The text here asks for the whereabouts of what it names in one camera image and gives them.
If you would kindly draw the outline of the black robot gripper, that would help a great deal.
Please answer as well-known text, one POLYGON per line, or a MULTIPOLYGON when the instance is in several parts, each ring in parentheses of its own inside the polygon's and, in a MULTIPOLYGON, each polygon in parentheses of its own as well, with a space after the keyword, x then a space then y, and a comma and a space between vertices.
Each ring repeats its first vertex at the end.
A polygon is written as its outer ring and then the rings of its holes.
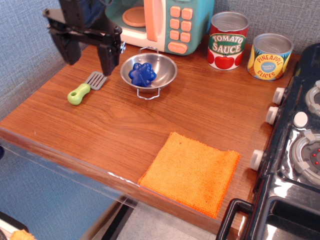
MULTIPOLYGON (((66 33, 102 34, 113 41, 113 46, 100 45, 97 47, 101 69, 104 76, 110 76, 119 65, 120 53, 125 50, 121 40, 122 28, 108 19, 107 7, 111 0, 60 0, 60 8, 46 8, 42 14, 47 18, 51 27, 66 33)), ((64 61, 74 65, 81 57, 81 48, 76 40, 68 34, 51 34, 52 40, 64 61)))

